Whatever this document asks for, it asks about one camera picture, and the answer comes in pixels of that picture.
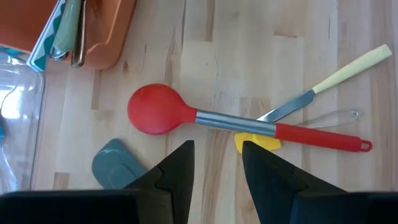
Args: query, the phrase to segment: red handle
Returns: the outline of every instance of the red handle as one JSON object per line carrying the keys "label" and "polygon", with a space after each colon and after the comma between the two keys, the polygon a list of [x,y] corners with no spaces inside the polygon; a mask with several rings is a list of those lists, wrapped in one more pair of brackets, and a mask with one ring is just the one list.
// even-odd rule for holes
{"label": "red handle", "polygon": [[331,133],[288,124],[276,124],[275,138],[349,152],[369,152],[372,149],[372,143],[370,141],[362,140],[356,136]]}

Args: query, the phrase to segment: wooden countertop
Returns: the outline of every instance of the wooden countertop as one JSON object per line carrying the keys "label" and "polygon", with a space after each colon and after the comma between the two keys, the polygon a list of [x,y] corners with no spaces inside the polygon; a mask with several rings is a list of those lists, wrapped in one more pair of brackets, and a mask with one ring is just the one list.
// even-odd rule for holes
{"label": "wooden countertop", "polygon": [[[190,223],[257,223],[234,133],[186,124],[166,136],[142,134],[127,118],[130,95],[166,83],[197,108],[257,118],[375,47],[397,55],[396,11],[393,0],[140,0],[116,66],[50,64],[33,186],[98,189],[91,160],[112,138],[148,168],[193,139]],[[397,88],[392,56],[283,120],[359,109],[357,122],[329,130],[372,140],[371,152],[283,142],[275,153],[345,190],[396,190]]]}

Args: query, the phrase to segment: spoon head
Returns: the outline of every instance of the spoon head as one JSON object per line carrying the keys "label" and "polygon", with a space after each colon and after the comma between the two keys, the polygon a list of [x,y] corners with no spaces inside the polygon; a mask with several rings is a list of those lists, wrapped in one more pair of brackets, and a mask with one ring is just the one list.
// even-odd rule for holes
{"label": "spoon head", "polygon": [[135,91],[127,105],[134,127],[147,134],[165,134],[181,123],[194,123],[197,109],[188,106],[171,87],[150,84]]}

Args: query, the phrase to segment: red silicone spoon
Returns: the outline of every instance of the red silicone spoon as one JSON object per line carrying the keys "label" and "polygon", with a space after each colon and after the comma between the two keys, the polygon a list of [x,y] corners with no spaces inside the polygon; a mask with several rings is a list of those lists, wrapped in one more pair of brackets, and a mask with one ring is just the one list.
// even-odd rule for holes
{"label": "red silicone spoon", "polygon": [[163,84],[146,85],[134,92],[127,113],[131,123],[147,134],[165,134],[182,123],[198,123],[350,152],[372,149],[370,141],[356,136],[198,110],[188,106],[174,89]]}

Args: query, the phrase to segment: teal handle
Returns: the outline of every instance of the teal handle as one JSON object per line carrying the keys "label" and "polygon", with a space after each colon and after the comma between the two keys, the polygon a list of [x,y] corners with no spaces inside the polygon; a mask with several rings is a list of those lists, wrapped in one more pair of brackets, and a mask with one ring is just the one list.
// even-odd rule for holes
{"label": "teal handle", "polygon": [[53,46],[60,51],[71,51],[76,42],[81,0],[68,0]]}

